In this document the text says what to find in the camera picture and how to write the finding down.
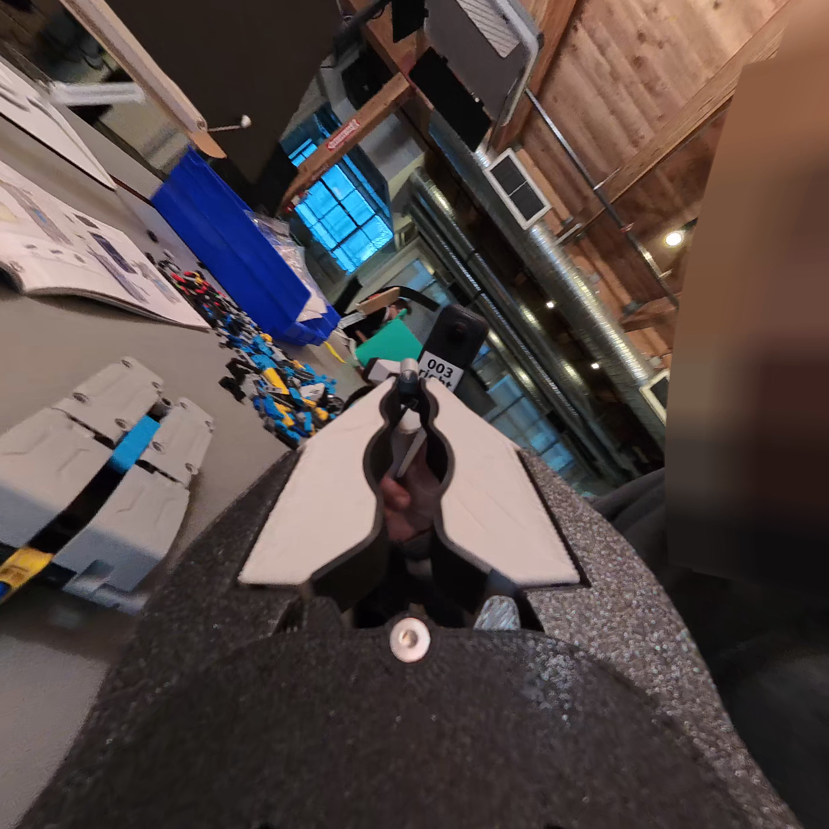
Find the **silver air duct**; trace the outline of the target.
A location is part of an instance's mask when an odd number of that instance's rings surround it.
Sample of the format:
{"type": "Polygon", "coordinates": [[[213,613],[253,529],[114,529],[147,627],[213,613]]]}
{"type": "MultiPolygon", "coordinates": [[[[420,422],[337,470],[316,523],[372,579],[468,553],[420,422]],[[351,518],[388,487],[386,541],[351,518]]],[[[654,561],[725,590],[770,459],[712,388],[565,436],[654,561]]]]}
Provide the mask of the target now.
{"type": "MultiPolygon", "coordinates": [[[[543,377],[554,398],[584,424],[597,430],[598,421],[591,394],[580,374],[544,336],[539,323],[507,291],[503,281],[484,260],[477,246],[461,229],[457,216],[443,193],[422,169],[409,176],[412,207],[419,208],[425,220],[437,230],[438,242],[448,245],[449,252],[469,271],[498,312],[512,325],[528,347],[532,367],[543,377]]],[[[513,218],[495,215],[497,229],[519,254],[523,271],[536,280],[563,313],[577,339],[588,354],[598,362],[622,403],[650,435],[661,452],[665,449],[666,427],[648,401],[645,391],[655,375],[652,368],[635,350],[627,336],[604,309],[580,275],[570,257],[562,251],[550,233],[542,228],[512,233],[513,218]]]]}

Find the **blue plastic bin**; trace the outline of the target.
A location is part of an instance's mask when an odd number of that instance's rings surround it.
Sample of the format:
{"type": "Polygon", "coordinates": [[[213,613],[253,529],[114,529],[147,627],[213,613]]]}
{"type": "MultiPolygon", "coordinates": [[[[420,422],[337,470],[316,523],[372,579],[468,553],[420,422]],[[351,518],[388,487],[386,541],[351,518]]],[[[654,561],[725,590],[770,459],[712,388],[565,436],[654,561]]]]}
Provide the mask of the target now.
{"type": "Polygon", "coordinates": [[[330,337],[337,313],[324,301],[321,313],[303,319],[312,291],[197,150],[182,155],[151,202],[262,331],[299,346],[330,337]]]}

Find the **pile of brick pieces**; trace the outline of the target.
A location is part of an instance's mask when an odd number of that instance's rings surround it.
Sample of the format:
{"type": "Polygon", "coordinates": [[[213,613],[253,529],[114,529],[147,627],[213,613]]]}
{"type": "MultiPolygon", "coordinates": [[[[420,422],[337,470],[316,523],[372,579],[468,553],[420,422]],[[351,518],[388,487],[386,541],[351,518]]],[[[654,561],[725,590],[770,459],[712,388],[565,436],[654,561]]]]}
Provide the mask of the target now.
{"type": "Polygon", "coordinates": [[[337,381],[287,355],[233,300],[201,271],[180,269],[168,254],[145,254],[163,286],[185,300],[211,327],[230,353],[219,384],[240,403],[249,403],[264,429],[290,450],[332,423],[345,402],[337,381]]]}

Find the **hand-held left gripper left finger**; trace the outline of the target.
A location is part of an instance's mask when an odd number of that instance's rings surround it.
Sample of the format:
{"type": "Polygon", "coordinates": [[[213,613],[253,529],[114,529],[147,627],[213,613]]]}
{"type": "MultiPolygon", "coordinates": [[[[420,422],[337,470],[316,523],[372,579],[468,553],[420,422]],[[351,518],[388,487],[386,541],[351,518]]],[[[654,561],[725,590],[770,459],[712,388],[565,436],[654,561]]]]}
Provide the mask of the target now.
{"type": "Polygon", "coordinates": [[[380,483],[399,414],[389,377],[310,439],[241,567],[238,583],[275,589],[376,589],[389,538],[380,483]]]}

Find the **grey desk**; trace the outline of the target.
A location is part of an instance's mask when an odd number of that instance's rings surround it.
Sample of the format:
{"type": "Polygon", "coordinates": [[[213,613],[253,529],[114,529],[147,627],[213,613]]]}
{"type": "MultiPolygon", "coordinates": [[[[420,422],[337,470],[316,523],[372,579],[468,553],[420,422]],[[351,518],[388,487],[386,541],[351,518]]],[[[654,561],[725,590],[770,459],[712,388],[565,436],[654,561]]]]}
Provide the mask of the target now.
{"type": "MultiPolygon", "coordinates": [[[[149,204],[101,187],[2,120],[2,161],[61,201],[119,228],[142,253],[166,250],[185,269],[189,249],[149,204]]],[[[173,399],[215,418],[216,430],[173,547],[175,558],[287,448],[250,405],[220,387],[230,359],[212,332],[155,323],[77,297],[32,298],[2,280],[2,430],[46,407],[118,358],[153,370],[173,399]]],[[[136,619],[50,586],[2,605],[1,826],[15,827],[64,759],[136,619]]]]}

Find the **white vent panel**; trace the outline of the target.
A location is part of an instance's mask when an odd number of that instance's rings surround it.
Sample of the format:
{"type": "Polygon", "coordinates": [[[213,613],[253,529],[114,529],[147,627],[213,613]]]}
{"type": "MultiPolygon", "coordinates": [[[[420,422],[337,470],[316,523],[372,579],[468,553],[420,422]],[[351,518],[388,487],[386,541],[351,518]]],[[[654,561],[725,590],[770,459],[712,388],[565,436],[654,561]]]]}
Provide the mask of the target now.
{"type": "Polygon", "coordinates": [[[552,206],[513,149],[490,161],[484,174],[522,231],[530,230],[552,206]]]}

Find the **grey brick robot chassis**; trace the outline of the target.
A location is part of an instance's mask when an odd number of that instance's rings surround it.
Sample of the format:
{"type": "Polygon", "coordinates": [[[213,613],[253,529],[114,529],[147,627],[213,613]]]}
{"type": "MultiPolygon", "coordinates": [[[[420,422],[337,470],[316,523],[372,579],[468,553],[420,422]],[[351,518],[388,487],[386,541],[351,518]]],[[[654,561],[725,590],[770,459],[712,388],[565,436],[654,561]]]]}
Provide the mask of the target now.
{"type": "Polygon", "coordinates": [[[122,358],[2,434],[2,602],[42,580],[137,614],[215,430],[190,399],[122,358]]]}

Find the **grey hanging box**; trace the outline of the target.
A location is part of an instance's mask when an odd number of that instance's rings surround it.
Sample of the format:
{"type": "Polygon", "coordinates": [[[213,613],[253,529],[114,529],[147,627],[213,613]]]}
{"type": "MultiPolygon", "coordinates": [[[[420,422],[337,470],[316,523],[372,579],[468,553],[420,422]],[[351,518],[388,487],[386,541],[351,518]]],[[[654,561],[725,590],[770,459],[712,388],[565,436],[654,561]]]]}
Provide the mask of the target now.
{"type": "Polygon", "coordinates": [[[426,1],[425,32],[496,123],[513,117],[544,45],[520,2],[426,1]]]}

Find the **teal board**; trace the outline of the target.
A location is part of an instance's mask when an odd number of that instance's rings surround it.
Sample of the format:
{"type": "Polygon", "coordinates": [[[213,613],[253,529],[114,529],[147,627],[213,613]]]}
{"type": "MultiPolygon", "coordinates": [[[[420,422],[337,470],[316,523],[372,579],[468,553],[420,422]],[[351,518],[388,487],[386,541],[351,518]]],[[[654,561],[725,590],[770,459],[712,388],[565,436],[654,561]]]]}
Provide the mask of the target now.
{"type": "Polygon", "coordinates": [[[386,323],[355,350],[358,365],[365,368],[374,358],[400,362],[419,359],[440,311],[413,306],[410,313],[386,323]]]}

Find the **window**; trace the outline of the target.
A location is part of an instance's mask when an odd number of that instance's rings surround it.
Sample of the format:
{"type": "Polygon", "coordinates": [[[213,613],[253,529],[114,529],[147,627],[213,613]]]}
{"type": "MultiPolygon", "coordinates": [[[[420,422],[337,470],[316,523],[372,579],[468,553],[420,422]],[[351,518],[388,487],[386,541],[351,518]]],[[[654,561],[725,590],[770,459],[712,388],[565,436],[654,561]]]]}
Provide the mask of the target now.
{"type": "Polygon", "coordinates": [[[389,247],[395,238],[377,194],[344,161],[329,168],[309,188],[295,213],[346,275],[389,247]]]}

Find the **clear plastic bags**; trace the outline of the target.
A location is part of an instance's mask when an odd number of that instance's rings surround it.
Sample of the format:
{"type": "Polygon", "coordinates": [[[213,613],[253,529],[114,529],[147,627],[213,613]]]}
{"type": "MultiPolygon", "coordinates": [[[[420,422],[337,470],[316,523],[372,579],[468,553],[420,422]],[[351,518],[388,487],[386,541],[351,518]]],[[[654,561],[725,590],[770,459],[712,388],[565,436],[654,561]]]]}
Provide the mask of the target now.
{"type": "Polygon", "coordinates": [[[328,308],[326,297],[311,275],[305,248],[294,240],[289,223],[257,212],[247,211],[247,215],[309,292],[309,299],[297,320],[306,323],[322,318],[328,308]]]}

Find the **person's right hand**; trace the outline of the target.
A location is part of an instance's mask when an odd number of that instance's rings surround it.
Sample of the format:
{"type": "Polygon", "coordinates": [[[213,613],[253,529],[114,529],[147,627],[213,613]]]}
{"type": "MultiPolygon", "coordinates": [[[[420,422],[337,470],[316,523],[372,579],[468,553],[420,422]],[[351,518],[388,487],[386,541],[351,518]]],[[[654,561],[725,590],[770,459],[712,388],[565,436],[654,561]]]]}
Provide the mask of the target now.
{"type": "Polygon", "coordinates": [[[441,480],[430,468],[426,447],[420,449],[405,473],[387,473],[381,480],[383,513],[390,542],[405,544],[430,531],[440,503],[441,480]]]}

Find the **dark partition panel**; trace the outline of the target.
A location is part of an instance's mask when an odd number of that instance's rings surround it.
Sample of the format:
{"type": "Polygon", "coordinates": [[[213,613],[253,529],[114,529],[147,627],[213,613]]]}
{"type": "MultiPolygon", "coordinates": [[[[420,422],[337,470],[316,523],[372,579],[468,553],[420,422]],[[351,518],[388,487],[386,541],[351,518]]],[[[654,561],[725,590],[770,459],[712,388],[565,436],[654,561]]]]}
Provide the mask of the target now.
{"type": "Polygon", "coordinates": [[[246,181],[260,178],[317,70],[362,24],[345,2],[108,2],[209,128],[246,181]]]}

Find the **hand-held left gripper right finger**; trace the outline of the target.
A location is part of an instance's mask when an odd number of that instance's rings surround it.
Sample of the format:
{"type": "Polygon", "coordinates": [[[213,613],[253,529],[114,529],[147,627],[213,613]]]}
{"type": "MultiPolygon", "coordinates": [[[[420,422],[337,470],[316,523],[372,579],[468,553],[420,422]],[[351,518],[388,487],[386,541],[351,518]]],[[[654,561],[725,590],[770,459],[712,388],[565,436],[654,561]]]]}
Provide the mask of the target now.
{"type": "Polygon", "coordinates": [[[517,446],[438,380],[422,388],[448,461],[437,512],[442,543],[519,589],[577,585],[577,567],[517,446]]]}

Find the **open instruction booklet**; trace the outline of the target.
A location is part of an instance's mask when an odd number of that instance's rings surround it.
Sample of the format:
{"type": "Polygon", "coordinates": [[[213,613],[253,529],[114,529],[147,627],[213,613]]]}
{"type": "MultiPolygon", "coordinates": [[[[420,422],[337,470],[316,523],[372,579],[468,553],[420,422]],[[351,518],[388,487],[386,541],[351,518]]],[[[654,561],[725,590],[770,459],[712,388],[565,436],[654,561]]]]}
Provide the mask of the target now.
{"type": "Polygon", "coordinates": [[[128,236],[3,162],[1,265],[24,295],[76,295],[189,329],[210,328],[128,236]]]}

